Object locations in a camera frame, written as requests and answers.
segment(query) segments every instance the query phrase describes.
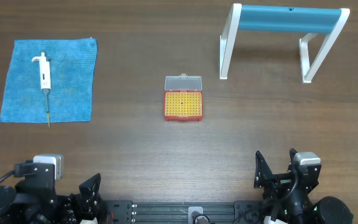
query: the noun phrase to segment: yellow pipette tip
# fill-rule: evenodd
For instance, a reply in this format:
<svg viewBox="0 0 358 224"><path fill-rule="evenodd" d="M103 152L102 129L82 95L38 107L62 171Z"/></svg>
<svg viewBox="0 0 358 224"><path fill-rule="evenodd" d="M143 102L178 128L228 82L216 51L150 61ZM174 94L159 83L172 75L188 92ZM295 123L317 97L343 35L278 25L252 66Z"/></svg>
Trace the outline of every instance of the yellow pipette tip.
<svg viewBox="0 0 358 224"><path fill-rule="evenodd" d="M48 128L50 128L50 123L49 123L49 112L47 112L47 118L48 118Z"/></svg>

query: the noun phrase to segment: open box lid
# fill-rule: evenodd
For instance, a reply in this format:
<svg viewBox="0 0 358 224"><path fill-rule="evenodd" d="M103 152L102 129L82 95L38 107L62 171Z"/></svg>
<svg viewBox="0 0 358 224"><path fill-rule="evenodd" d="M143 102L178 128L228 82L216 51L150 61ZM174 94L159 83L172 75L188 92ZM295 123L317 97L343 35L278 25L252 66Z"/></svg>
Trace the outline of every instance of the open box lid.
<svg viewBox="0 0 358 224"><path fill-rule="evenodd" d="M165 77L165 91L170 90L203 90L203 83L201 82L201 76L187 76L182 73L179 76L167 76Z"/></svg>

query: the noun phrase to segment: blue absorbent pad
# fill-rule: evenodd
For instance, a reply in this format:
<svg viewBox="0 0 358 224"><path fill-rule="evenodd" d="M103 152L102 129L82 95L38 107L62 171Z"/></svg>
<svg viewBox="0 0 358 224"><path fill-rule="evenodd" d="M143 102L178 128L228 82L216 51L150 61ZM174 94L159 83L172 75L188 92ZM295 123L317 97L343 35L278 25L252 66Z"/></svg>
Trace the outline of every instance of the blue absorbent pad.
<svg viewBox="0 0 358 224"><path fill-rule="evenodd" d="M46 123L39 62L50 60L50 122L89 121L92 114L92 84L98 48L96 39L15 40L6 77L1 122Z"/></svg>

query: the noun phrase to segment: blue panel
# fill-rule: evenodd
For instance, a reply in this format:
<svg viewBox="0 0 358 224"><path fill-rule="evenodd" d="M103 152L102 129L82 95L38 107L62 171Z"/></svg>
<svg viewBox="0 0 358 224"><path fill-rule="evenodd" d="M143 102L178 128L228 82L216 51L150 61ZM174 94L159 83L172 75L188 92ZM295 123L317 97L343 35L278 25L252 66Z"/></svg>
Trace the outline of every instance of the blue panel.
<svg viewBox="0 0 358 224"><path fill-rule="evenodd" d="M239 30L330 34L340 9L281 6L242 6Z"/></svg>

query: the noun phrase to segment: wooden tabletop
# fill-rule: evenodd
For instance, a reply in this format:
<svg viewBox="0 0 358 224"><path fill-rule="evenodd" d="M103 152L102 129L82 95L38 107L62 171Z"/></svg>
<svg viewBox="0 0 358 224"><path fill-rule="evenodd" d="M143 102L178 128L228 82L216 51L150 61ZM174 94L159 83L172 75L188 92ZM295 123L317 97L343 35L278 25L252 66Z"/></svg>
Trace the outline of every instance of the wooden tabletop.
<svg viewBox="0 0 358 224"><path fill-rule="evenodd" d="M59 194L100 172L104 199L261 200L255 152L274 173L288 150L322 159L313 201L343 200L358 223L358 1L238 1L351 9L312 84L302 84L302 34L237 33L228 80L219 35L233 1L0 1L0 112L14 40L98 41L89 123L0 123L0 176L37 154L65 157ZM322 37L310 43L314 57ZM166 75L201 75L204 120L165 122ZM10 178L5 184L15 184Z"/></svg>

